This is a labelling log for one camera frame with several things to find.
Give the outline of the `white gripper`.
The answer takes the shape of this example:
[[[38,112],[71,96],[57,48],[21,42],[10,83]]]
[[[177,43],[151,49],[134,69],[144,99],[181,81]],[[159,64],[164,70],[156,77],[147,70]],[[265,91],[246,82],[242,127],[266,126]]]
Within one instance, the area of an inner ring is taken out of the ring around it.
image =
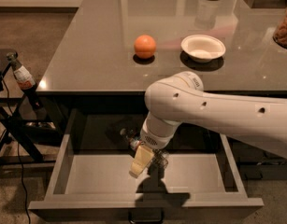
[[[154,157],[152,149],[165,148],[179,126],[177,121],[159,119],[151,112],[148,113],[140,131],[140,138],[147,146],[137,148],[130,168],[132,176],[139,177],[142,174]]]

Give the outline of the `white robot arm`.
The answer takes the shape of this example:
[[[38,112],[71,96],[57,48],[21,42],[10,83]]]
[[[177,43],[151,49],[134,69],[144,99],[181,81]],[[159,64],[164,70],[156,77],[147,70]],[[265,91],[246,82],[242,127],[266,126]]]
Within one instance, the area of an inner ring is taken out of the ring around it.
[[[181,72],[149,85],[144,100],[136,147],[163,149],[189,123],[287,159],[287,99],[204,92],[197,74]]]

